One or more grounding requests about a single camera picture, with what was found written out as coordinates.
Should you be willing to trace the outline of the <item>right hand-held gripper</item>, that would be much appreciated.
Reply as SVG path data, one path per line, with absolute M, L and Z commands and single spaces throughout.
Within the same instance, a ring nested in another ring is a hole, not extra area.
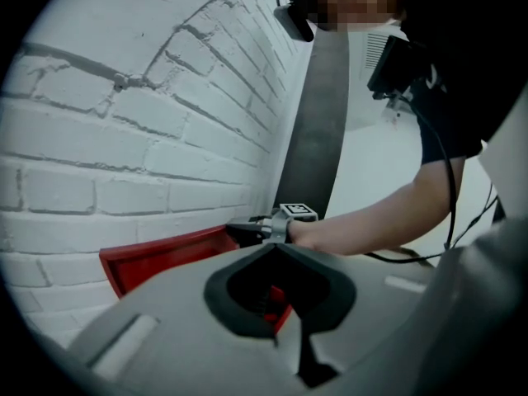
M 262 243 L 292 243 L 289 224 L 293 221 L 315 222 L 318 214 L 302 203 L 280 204 L 267 217 L 243 216 L 226 224 L 226 232 L 239 247 L 251 247 Z

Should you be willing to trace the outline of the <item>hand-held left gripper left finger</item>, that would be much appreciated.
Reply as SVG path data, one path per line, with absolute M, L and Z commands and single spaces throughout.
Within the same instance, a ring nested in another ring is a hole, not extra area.
M 70 353 L 111 395 L 302 395 L 301 325 L 276 331 L 257 310 L 266 288 L 312 271 L 291 244 L 247 247 L 173 267 L 94 320 Z

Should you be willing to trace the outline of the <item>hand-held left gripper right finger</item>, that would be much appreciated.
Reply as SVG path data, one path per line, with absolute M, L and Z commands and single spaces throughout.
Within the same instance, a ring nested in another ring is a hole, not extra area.
M 338 377 L 279 395 L 524 395 L 527 222 L 443 255 L 416 307 Z

